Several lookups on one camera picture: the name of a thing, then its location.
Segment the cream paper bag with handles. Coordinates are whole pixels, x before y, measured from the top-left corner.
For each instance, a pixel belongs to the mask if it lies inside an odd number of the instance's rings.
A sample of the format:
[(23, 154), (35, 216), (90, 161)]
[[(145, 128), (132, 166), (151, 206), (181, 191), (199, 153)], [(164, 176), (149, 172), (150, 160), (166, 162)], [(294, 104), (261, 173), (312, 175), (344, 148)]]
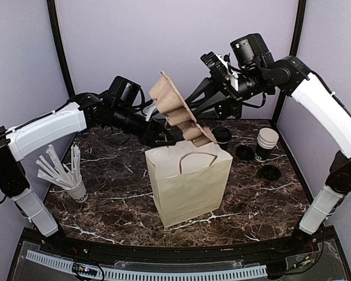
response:
[(220, 207), (233, 157), (217, 144), (183, 140), (145, 152), (153, 200), (164, 227)]

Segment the single black paper coffee cup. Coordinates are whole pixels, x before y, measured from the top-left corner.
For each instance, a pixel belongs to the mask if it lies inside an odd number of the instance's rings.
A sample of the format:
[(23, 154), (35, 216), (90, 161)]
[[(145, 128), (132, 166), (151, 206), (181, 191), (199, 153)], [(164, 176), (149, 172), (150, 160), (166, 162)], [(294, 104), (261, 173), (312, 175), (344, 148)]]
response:
[(232, 137), (230, 135), (216, 136), (217, 144), (225, 151), (227, 151), (231, 139)]

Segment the brown pulp cup carrier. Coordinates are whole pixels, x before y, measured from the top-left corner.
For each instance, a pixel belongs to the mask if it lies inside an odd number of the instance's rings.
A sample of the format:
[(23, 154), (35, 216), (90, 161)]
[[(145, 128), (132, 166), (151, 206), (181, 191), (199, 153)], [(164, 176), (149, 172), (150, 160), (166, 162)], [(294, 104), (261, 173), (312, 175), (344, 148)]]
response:
[(202, 121), (197, 121), (185, 99), (165, 72), (161, 72), (161, 77), (149, 91), (149, 95), (159, 113), (166, 117), (170, 126), (177, 126), (181, 130), (185, 140), (192, 142), (197, 148), (208, 143), (217, 143), (211, 130)]

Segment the stack of white paper cups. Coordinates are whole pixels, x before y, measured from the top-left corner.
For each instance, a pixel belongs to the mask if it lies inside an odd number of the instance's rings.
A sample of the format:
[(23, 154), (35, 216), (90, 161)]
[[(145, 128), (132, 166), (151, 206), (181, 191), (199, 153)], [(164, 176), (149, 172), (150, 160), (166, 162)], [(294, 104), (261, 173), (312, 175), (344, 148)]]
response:
[(271, 128), (262, 128), (257, 136), (255, 160), (265, 162), (279, 140), (278, 133)]

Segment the stack of black coffee lids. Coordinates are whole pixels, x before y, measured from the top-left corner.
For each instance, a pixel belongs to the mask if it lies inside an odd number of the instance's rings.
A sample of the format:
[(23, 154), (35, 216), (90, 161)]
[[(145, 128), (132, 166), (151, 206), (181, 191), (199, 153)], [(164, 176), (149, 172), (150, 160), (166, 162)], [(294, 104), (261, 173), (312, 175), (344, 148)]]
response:
[(268, 181), (276, 181), (281, 177), (280, 169), (273, 165), (264, 165), (261, 169), (261, 173)]

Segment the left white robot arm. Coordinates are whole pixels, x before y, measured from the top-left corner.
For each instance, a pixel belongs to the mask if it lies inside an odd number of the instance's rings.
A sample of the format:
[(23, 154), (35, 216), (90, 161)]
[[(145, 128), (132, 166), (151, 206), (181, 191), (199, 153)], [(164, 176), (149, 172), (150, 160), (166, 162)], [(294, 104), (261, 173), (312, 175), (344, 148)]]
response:
[(175, 145), (176, 140), (162, 124), (137, 114), (147, 105), (133, 104), (138, 94), (143, 94), (140, 85), (117, 76), (100, 94), (78, 94), (60, 108), (24, 124), (11, 129), (0, 127), (0, 190), (44, 237), (49, 237), (47, 244), (56, 254), (66, 255), (71, 243), (33, 191), (21, 160), (53, 141), (95, 126), (121, 129), (151, 148)]

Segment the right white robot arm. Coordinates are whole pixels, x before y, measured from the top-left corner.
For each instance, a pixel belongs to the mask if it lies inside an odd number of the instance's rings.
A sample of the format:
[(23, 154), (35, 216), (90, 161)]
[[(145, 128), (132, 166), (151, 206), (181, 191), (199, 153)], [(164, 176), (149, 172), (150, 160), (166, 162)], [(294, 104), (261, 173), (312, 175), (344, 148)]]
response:
[(339, 146), (325, 185), (299, 221), (295, 235), (287, 240), (287, 249), (299, 254), (309, 245), (309, 236), (351, 192), (351, 113), (299, 58), (274, 60), (260, 34), (251, 33), (230, 45), (237, 67), (227, 55), (209, 52), (201, 57), (210, 77), (203, 79), (186, 100), (196, 119), (240, 118), (252, 97), (279, 90), (310, 112)]

